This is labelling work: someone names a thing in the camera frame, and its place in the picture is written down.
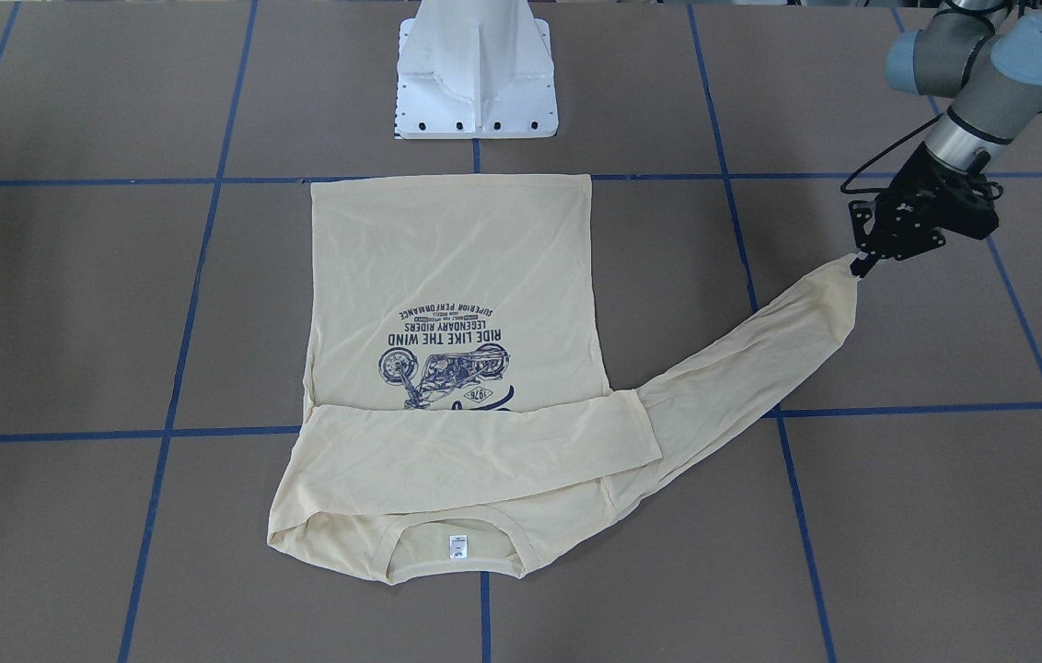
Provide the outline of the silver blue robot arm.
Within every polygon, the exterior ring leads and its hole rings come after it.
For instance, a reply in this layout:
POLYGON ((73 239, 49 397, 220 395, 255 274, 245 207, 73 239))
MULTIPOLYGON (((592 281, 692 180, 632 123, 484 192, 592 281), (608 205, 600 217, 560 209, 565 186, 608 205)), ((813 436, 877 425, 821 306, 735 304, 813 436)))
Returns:
POLYGON ((1042 114, 1042 1, 1029 7, 1001 32, 1011 1, 946 1, 925 29, 893 42, 888 85, 949 105, 913 131, 918 145, 890 185, 853 190, 854 276, 941 248, 945 232, 997 229, 1003 188, 985 169, 1042 114))

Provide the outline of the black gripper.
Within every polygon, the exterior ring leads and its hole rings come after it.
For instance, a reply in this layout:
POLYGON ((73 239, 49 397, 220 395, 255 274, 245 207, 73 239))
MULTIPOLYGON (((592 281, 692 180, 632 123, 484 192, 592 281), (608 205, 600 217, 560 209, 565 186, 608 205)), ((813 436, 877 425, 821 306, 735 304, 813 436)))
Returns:
POLYGON ((859 280, 880 260, 903 261, 941 248, 945 230, 985 239, 998 227, 995 201, 1001 185, 947 167, 924 144, 890 185, 863 192, 874 198, 849 202, 857 248, 850 272, 859 280))

